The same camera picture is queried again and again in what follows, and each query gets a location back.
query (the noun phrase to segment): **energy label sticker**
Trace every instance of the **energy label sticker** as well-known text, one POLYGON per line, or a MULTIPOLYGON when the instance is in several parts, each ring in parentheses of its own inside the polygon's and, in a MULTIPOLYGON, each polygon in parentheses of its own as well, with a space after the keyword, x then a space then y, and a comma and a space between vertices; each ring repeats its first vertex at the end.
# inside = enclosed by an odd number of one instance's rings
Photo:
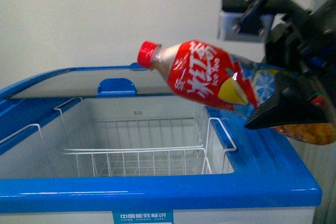
POLYGON ((113 212, 114 224, 174 224, 173 211, 113 212))

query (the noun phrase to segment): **white wire rack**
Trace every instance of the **white wire rack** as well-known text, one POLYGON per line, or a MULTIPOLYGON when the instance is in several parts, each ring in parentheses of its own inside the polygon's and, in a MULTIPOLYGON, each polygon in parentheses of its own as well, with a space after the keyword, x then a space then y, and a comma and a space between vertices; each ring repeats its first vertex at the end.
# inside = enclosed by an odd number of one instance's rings
POLYGON ((200 147, 142 148, 121 150, 66 149, 74 155, 78 176, 83 166, 92 167, 94 177, 103 176, 160 176, 209 174, 211 169, 200 147))
POLYGON ((49 167, 47 169, 52 173, 49 175, 51 177, 62 176, 60 174, 112 177, 233 172, 226 154, 236 151, 237 147, 222 121, 207 117, 203 107, 200 112, 197 111, 196 118, 95 120, 86 115, 89 113, 82 98, 64 112, 62 107, 72 100, 54 108, 60 113, 60 119, 57 120, 58 126, 47 127, 52 130, 44 130, 45 127, 39 124, 30 124, 0 143, 30 127, 37 127, 36 134, 39 136, 30 141, 36 141, 37 145, 38 141, 42 142, 46 161, 36 170, 45 173, 46 167, 49 167), (223 129, 232 148, 223 149, 213 128, 213 121, 223 129), (59 154, 51 149, 51 143, 52 146, 61 147, 59 154), (64 171, 65 167, 73 172, 64 171))

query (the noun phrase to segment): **blue plastic rim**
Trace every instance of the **blue plastic rim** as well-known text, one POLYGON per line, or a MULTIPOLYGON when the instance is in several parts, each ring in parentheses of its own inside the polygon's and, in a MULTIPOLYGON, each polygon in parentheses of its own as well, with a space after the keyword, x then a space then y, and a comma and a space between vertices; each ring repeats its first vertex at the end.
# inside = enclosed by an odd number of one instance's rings
MULTIPOLYGON (((18 90, 27 88, 36 81, 42 81, 50 75, 89 69, 92 70, 92 68, 59 70, 57 73, 24 80, 2 90, 0 134, 8 134, 3 129, 13 131, 30 121, 46 125, 59 115, 53 108, 66 100, 55 98, 4 100, 4 97, 13 95, 18 90)), ((107 81, 107 86, 102 87, 102 91, 110 92, 110 84, 107 81)), ((79 101, 74 100, 64 109, 69 109, 79 101)), ((155 211, 311 207, 320 204, 322 195, 320 187, 284 136, 270 129, 247 130, 243 127, 244 119, 227 111, 211 108, 207 108, 207 111, 210 117, 221 119, 237 145, 238 151, 227 154, 234 169, 233 173, 157 177, 0 179, 0 212, 135 209, 155 211)), ((213 125, 221 143, 228 144, 229 141, 221 132, 221 128, 213 125)), ((0 153, 4 153, 26 137, 18 135, 17 139, 11 140, 7 145, 0 145, 0 153)))

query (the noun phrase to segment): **wire basket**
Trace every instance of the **wire basket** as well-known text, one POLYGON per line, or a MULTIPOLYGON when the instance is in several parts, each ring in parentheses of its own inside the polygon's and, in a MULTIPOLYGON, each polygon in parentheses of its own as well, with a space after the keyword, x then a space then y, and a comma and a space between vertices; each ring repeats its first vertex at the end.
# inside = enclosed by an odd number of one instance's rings
MULTIPOLYGON (((59 112, 59 117, 46 126, 28 125, 0 143, 37 127, 36 133, 19 143, 14 151, 9 151, 16 159, 18 154, 26 157, 34 170, 30 173, 37 174, 32 175, 34 177, 167 176, 233 172, 226 153, 236 151, 236 145, 222 121, 209 118, 202 105, 187 108, 193 109, 195 116, 175 117, 173 113, 161 118, 116 119, 120 115, 106 112, 108 108, 118 107, 116 101, 70 99, 54 108, 59 112), (231 148, 223 148, 213 121, 220 125, 231 142, 231 148), (26 152, 29 146, 39 146, 39 155, 28 156, 26 152)), ((121 104, 124 103, 127 106, 127 99, 121 100, 121 104)), ((30 173, 27 172, 23 177, 30 177, 30 173)))

